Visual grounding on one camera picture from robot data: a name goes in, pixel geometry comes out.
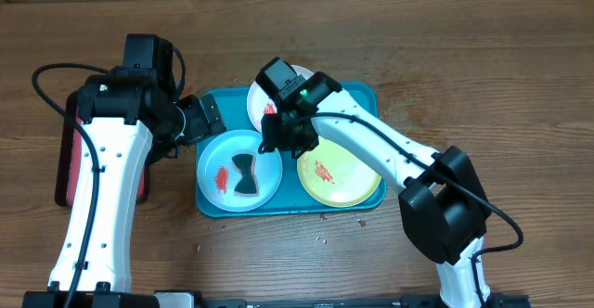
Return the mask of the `light blue plate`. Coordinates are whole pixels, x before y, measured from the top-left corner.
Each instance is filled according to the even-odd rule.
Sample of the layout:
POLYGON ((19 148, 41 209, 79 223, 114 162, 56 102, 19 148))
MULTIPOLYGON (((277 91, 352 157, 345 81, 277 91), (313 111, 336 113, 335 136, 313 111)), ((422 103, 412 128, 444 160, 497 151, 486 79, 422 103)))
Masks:
POLYGON ((210 141, 200 154, 196 174, 204 196, 216 207, 228 212, 246 212, 267 203, 278 190, 283 164, 276 150, 260 154, 262 135, 251 130, 225 132, 210 141), (255 176, 259 194, 254 197, 234 192, 240 173, 232 162, 237 154, 255 157, 255 176))

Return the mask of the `dark green bow-shaped sponge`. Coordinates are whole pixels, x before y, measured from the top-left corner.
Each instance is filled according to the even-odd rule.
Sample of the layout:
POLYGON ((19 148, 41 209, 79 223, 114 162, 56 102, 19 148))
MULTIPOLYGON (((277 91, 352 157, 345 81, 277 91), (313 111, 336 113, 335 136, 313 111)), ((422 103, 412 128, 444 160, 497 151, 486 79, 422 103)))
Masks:
POLYGON ((252 154, 237 154, 232 157, 232 162, 240 173, 234 192, 241 196, 257 196, 259 186, 255 176, 255 157, 252 154))

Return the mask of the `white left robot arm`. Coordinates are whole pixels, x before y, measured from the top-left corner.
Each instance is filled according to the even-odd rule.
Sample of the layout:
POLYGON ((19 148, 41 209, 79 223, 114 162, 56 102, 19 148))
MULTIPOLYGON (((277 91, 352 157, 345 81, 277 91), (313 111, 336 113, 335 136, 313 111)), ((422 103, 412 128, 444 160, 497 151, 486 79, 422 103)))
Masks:
POLYGON ((132 287, 131 231, 141 175, 172 150, 226 128, 211 95, 176 98, 170 77, 95 74, 78 91, 73 121, 82 137, 63 248, 49 282, 61 291, 97 284, 132 287))

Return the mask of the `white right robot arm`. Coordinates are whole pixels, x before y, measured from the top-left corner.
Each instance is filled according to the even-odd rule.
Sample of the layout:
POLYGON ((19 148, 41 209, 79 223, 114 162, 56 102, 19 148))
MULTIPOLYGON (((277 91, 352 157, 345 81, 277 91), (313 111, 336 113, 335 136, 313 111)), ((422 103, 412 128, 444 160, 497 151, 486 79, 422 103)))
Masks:
POLYGON ((407 238, 435 263, 447 307, 482 307, 490 297, 477 255, 486 220, 484 189, 468 155, 440 153, 391 128, 358 106, 328 75, 261 71, 256 82, 277 112, 263 118, 263 152, 301 156, 320 138, 345 148, 397 193, 407 238))

